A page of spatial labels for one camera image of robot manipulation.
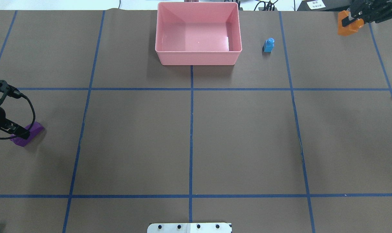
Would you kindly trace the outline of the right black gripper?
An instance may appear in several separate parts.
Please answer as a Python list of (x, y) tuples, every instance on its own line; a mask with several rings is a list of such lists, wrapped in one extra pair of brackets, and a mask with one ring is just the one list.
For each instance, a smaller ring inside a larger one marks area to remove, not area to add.
[(392, 19), (392, 0), (353, 0), (352, 18), (342, 19), (342, 27), (361, 28), (366, 23), (380, 23)]

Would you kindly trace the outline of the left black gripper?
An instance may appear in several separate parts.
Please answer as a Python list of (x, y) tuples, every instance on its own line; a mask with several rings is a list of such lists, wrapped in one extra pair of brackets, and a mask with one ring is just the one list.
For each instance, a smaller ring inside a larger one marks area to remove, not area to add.
[(30, 136), (29, 129), (25, 129), (17, 123), (10, 121), (6, 118), (6, 113), (3, 108), (0, 107), (0, 130), (8, 131), (11, 134), (8, 139), (22, 138), (28, 139)]

